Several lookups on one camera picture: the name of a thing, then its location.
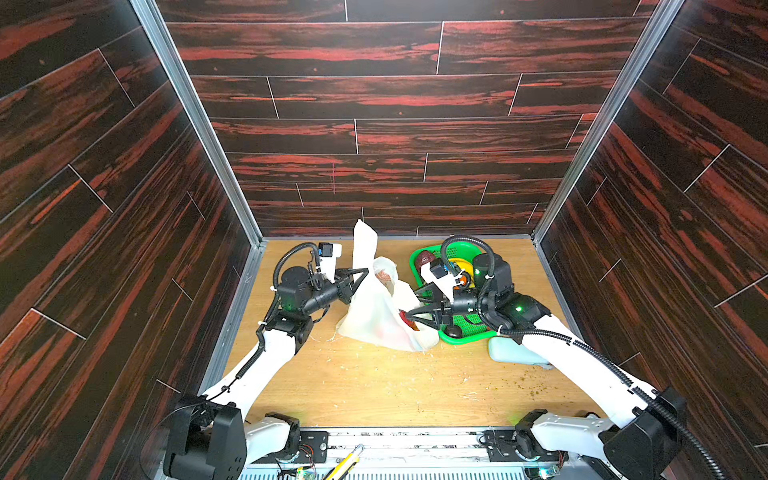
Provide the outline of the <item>white plastic bag orange print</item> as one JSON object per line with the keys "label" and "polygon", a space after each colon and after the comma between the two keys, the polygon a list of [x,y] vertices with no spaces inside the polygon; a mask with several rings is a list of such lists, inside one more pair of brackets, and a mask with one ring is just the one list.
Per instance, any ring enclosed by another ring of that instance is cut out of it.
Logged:
{"label": "white plastic bag orange print", "polygon": [[336,332],[361,342],[406,352],[425,352],[439,342],[434,328],[408,323],[404,314],[421,305],[411,286],[399,278],[397,265],[377,256],[378,235],[359,220],[354,227],[352,266],[368,275],[353,295]]}

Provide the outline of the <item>red strawberry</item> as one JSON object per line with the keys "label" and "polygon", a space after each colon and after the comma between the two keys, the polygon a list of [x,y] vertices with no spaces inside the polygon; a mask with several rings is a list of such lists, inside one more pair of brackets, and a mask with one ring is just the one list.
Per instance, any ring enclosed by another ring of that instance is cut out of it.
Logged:
{"label": "red strawberry", "polygon": [[401,320],[413,331],[419,331],[419,325],[416,321],[412,320],[408,317],[407,312],[404,310],[399,311],[399,316]]}

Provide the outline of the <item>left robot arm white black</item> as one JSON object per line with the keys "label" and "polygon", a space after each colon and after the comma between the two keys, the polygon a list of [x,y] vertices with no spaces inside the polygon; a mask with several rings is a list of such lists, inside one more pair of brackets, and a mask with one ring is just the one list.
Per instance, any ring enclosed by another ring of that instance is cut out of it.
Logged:
{"label": "left robot arm white black", "polygon": [[256,331],[253,349],[218,383],[198,396],[186,395],[167,415],[169,435],[162,464],[173,479],[237,479],[250,464],[286,461],[300,450],[298,419],[269,413],[247,425],[245,418],[271,379],[309,339],[312,316],[331,304],[351,302],[368,271],[338,269],[331,278],[291,267]]}

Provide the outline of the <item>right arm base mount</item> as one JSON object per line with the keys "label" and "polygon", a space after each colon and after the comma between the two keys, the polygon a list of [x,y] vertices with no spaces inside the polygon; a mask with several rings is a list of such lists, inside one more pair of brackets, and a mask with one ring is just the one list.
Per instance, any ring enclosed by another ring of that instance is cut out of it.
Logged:
{"label": "right arm base mount", "polygon": [[560,464],[568,458],[563,451],[545,450],[534,438],[534,421],[546,414],[545,409],[535,409],[526,414],[513,428],[485,430],[478,442],[488,453],[491,462],[554,462]]}

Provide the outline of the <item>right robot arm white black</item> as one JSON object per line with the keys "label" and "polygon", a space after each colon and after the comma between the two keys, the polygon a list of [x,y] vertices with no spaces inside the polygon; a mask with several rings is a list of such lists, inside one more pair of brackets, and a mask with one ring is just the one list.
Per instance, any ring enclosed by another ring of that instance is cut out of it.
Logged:
{"label": "right robot arm white black", "polygon": [[576,337],[550,309],[516,291],[509,264],[493,253],[457,262],[426,251],[414,262],[421,306],[406,313],[411,323],[448,336],[461,333],[464,317],[495,339],[542,357],[568,377],[604,412],[568,417],[535,409],[517,422],[510,439],[492,441],[529,462],[557,453],[584,458],[603,479],[657,479],[684,445],[692,446],[709,474],[725,471],[686,426],[686,401],[674,389],[656,390]]}

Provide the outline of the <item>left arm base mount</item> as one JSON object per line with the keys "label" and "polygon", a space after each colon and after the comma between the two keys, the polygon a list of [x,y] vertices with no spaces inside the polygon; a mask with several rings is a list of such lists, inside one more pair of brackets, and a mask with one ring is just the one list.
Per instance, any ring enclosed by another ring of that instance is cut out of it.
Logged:
{"label": "left arm base mount", "polygon": [[297,418],[276,412],[245,427],[248,464],[325,463],[330,433],[305,430]]}

